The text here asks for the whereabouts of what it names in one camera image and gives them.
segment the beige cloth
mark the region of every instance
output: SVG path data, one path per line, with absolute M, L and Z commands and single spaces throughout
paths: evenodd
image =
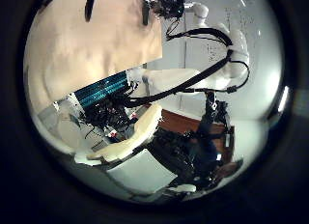
M 117 72 L 162 57 L 161 25 L 142 24 L 142 0 L 53 0 L 37 14 L 24 58 L 34 111 Z

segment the black equipment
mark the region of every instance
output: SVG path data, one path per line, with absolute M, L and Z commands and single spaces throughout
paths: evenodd
M 143 0 L 143 24 L 148 25 L 149 12 L 165 19 L 180 19 L 184 13 L 184 0 Z
M 181 18 L 184 13 L 184 0 L 157 0 L 151 3 L 151 8 L 155 14 L 165 19 Z

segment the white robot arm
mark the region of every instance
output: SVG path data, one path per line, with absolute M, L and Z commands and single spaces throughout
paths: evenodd
M 208 28 L 205 20 L 207 18 L 207 15 L 209 14 L 209 11 L 209 8 L 201 3 L 184 3 L 184 12 L 194 13 L 193 22 L 198 28 Z
M 207 6 L 198 2 L 184 3 L 184 11 L 186 13 L 194 13 L 193 22 L 196 28 L 208 28 L 208 25 L 205 23 L 209 13 L 209 8 Z M 230 31 L 222 23 L 212 28 L 221 31 L 232 41 L 233 45 L 228 47 L 233 50 L 231 60 L 242 61 L 246 65 L 249 65 L 249 52 L 243 33 L 239 29 Z M 246 66 L 242 64 L 228 63 L 218 73 L 200 81 L 190 88 L 198 89 L 208 87 L 222 90 L 229 85 L 232 79 L 242 77 L 246 73 L 246 70 Z M 148 83 L 160 92 L 176 87 L 199 73 L 200 72 L 195 69 L 146 70 L 141 68 L 128 70 L 126 72 L 128 81 Z

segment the wooden cabinet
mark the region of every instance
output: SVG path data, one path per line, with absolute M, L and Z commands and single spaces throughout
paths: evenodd
M 196 131 L 200 121 L 187 118 L 175 114 L 173 112 L 162 110 L 163 122 L 159 123 L 159 126 L 163 129 L 178 132 L 184 134 L 188 130 Z M 224 125 L 213 124 L 211 127 L 211 133 L 221 133 L 224 129 Z M 234 152 L 234 127 L 231 128 L 228 147 L 226 147 L 226 138 L 213 140 L 213 143 L 217 150 L 222 154 L 222 160 L 224 163 L 231 162 Z

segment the teal heat sink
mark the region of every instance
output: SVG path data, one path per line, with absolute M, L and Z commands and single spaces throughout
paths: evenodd
M 85 109 L 126 86 L 126 72 L 123 71 L 84 87 L 76 91 L 75 95 Z

